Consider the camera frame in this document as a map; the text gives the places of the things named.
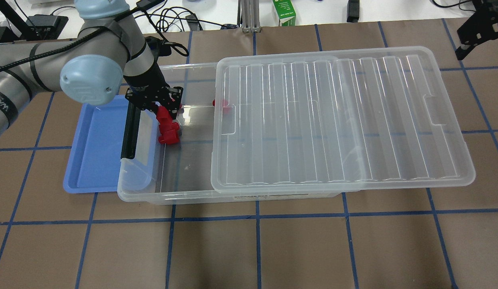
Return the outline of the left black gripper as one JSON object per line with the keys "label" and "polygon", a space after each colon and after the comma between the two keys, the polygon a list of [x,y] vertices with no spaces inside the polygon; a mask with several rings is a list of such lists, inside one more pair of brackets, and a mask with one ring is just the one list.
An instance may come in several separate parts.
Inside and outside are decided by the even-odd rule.
{"label": "left black gripper", "polygon": [[184,89],[167,84],[157,64],[160,46],[161,39],[145,37],[144,46],[126,63],[124,79],[128,89],[125,98],[139,110],[148,110],[154,114],[157,114],[159,101],[161,107],[176,120],[182,108]]}

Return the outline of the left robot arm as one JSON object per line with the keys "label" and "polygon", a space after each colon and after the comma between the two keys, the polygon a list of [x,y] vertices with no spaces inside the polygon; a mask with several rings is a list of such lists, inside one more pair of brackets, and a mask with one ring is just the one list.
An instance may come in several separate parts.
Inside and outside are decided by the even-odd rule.
{"label": "left robot arm", "polygon": [[84,20],[76,40],[1,43],[0,136],[38,93],[62,91],[79,103],[102,106],[122,81],[134,93],[128,101],[136,108],[157,119],[167,110],[176,119],[183,88],[167,84],[157,64],[160,52],[150,48],[133,17],[160,3],[140,0],[131,9],[124,0],[76,0]]}

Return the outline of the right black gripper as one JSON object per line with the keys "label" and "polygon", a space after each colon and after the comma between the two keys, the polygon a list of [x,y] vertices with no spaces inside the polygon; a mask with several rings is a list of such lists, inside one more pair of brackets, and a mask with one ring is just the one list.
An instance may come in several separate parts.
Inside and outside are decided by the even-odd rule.
{"label": "right black gripper", "polygon": [[458,61],[469,55],[473,47],[498,39],[498,0],[473,0],[472,4],[475,12],[457,29]]}

